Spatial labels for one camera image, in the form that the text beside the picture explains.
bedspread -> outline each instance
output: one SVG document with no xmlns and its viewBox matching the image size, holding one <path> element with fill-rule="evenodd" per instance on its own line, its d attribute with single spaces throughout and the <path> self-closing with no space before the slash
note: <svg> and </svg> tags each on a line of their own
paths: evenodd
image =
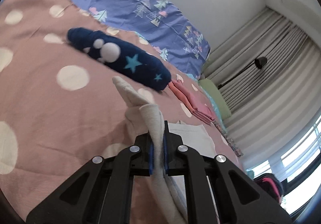
<svg viewBox="0 0 321 224">
<path fill-rule="evenodd" d="M 106 25 L 136 31 L 164 60 L 199 79 L 210 46 L 169 0 L 72 1 Z"/>
<path fill-rule="evenodd" d="M 211 105 L 193 80 L 134 32 L 107 27 L 70 0 L 5 0 L 0 5 L 0 188 L 23 219 L 92 157 L 111 157 L 132 145 L 126 104 L 112 83 L 120 74 L 71 47 L 65 35 L 72 27 L 101 30 L 137 45 Z M 120 76 L 158 104 L 165 120 L 204 124 L 168 87 L 156 92 Z M 220 132 L 204 127 L 216 152 L 238 165 Z M 131 223 L 166 223 L 145 177 L 135 178 Z"/>
</svg>

blanket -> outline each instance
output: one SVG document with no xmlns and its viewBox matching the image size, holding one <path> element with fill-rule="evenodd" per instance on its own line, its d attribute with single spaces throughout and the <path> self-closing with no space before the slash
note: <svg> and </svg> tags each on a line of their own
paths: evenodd
<svg viewBox="0 0 321 224">
<path fill-rule="evenodd" d="M 110 157 L 133 141 L 126 103 L 112 82 L 119 75 L 165 120 L 206 129 L 217 153 L 238 159 L 214 125 L 192 116 L 166 87 L 156 92 L 75 50 L 66 40 L 72 27 L 113 35 L 156 56 L 208 106 L 201 88 L 164 61 L 134 32 L 105 26 L 70 0 L 5 0 L 0 5 L 0 188 L 25 220 L 36 205 L 97 155 Z M 131 223 L 167 223 L 146 177 L 135 178 Z"/>
</svg>

white curtain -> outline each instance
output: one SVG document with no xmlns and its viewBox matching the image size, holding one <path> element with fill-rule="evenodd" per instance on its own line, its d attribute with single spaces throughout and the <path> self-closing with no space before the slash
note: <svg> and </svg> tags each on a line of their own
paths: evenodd
<svg viewBox="0 0 321 224">
<path fill-rule="evenodd" d="M 268 58 L 262 70 L 252 66 L 220 89 L 232 111 L 224 124 L 244 153 L 245 169 L 292 143 L 321 107 L 320 49 L 268 8 L 211 51 L 203 75 L 219 85 L 260 56 Z"/>
<path fill-rule="evenodd" d="M 320 107 L 321 51 L 307 39 L 280 76 L 224 123 L 249 168 L 291 141 Z"/>
<path fill-rule="evenodd" d="M 203 74 L 215 85 L 219 85 L 253 63 L 254 58 L 268 58 L 268 64 L 261 71 L 252 66 L 220 89 L 233 113 L 251 101 L 280 74 L 307 37 L 290 20 L 266 8 L 210 53 Z"/>
</svg>

green pillow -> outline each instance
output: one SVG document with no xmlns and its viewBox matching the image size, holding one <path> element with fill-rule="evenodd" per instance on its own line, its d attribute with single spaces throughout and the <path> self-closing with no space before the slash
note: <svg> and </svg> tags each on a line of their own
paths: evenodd
<svg viewBox="0 0 321 224">
<path fill-rule="evenodd" d="M 213 98 L 214 102 L 217 104 L 219 108 L 219 112 L 221 113 L 222 120 L 225 120 L 232 116 L 232 113 L 227 106 L 225 100 L 223 99 L 221 93 L 216 88 L 215 84 L 209 79 L 199 80 L 198 84 L 204 88 L 206 92 Z"/>
</svg>

black lamp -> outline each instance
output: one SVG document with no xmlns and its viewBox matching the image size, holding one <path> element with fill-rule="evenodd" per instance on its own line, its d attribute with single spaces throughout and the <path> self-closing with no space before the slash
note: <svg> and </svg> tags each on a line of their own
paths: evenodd
<svg viewBox="0 0 321 224">
<path fill-rule="evenodd" d="M 246 67 L 244 67 L 240 72 L 238 72 L 235 76 L 233 76 L 230 80 L 227 80 L 225 83 L 221 83 L 217 89 L 221 89 L 223 86 L 227 85 L 230 81 L 234 80 L 236 77 L 238 77 L 240 74 L 242 74 L 244 71 L 248 70 L 252 65 L 255 65 L 258 69 L 262 69 L 267 64 L 267 58 L 262 56 L 259 58 L 255 58 L 254 62 L 250 63 Z"/>
</svg>

